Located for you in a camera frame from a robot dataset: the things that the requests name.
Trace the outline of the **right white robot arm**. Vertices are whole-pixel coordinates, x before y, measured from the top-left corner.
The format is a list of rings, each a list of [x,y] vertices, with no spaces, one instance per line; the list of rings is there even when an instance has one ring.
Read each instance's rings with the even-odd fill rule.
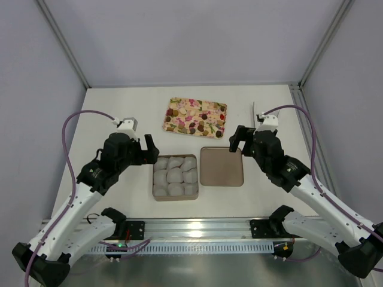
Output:
[[[325,222],[308,219],[288,206],[279,207],[270,220],[286,233],[329,251],[354,276],[367,278],[382,259],[382,224],[356,214],[313,171],[286,155],[275,131],[239,125],[229,139],[230,151],[236,151],[240,142],[245,143],[242,155],[255,159],[271,183],[306,203]]]

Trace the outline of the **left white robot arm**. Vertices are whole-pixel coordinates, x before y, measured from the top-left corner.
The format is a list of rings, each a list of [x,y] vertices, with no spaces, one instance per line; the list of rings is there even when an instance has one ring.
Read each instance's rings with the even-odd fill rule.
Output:
[[[88,211],[118,182],[130,166],[155,164],[159,150],[150,134],[145,135],[147,149],[125,133],[112,133],[96,157],[83,166],[74,179],[73,190],[64,204],[29,241],[17,243],[13,257],[25,272],[42,286],[59,286],[74,263],[91,247],[104,239],[121,239],[127,230],[126,216],[108,207],[88,227],[75,232]]]

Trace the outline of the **metal tongs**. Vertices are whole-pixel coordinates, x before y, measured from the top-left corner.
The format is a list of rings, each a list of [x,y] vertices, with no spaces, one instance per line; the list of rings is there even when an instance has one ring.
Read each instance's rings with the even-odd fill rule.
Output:
[[[258,112],[258,110],[257,110],[256,103],[253,102],[251,104],[251,118],[252,118],[252,127],[253,128],[257,128],[259,125],[259,122],[257,121],[257,112]],[[271,114],[278,117],[279,113],[280,113],[280,111],[274,111]]]

